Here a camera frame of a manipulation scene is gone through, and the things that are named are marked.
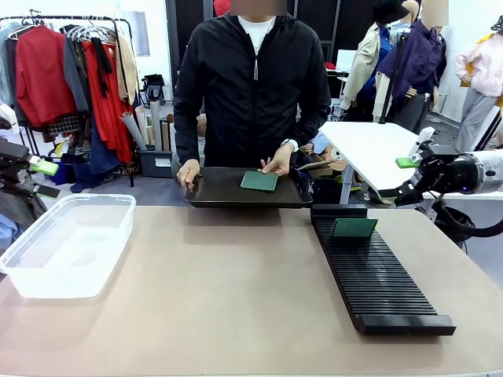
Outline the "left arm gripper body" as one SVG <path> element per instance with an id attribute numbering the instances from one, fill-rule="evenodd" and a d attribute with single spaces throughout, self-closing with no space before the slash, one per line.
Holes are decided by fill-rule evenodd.
<path id="1" fill-rule="evenodd" d="M 29 168 L 31 154 L 23 145 L 14 144 L 1 138 L 1 190 L 6 193 L 23 193 L 18 174 Z"/>

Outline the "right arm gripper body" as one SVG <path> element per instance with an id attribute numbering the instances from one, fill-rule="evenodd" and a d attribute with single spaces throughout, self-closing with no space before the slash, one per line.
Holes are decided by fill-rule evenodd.
<path id="1" fill-rule="evenodd" d="M 474 194 L 482 185 L 482 164 L 473 154 L 423 151 L 416 170 L 416 191 Z"/>

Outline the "person's left hand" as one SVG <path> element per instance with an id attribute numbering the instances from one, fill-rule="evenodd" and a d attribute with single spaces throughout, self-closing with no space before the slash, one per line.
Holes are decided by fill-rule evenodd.
<path id="1" fill-rule="evenodd" d="M 263 174 L 276 174 L 284 176 L 288 174 L 290 169 L 290 159 L 295 151 L 295 145 L 291 142 L 283 144 L 274 154 L 273 158 L 261 160 L 262 167 L 260 171 Z"/>

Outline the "person's right hand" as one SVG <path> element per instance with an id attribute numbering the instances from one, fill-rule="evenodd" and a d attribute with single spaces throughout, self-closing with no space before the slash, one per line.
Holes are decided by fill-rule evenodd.
<path id="1" fill-rule="evenodd" d="M 187 192 L 193 190 L 195 181 L 199 176 L 200 162 L 198 159 L 188 159 L 177 173 L 178 182 Z"/>

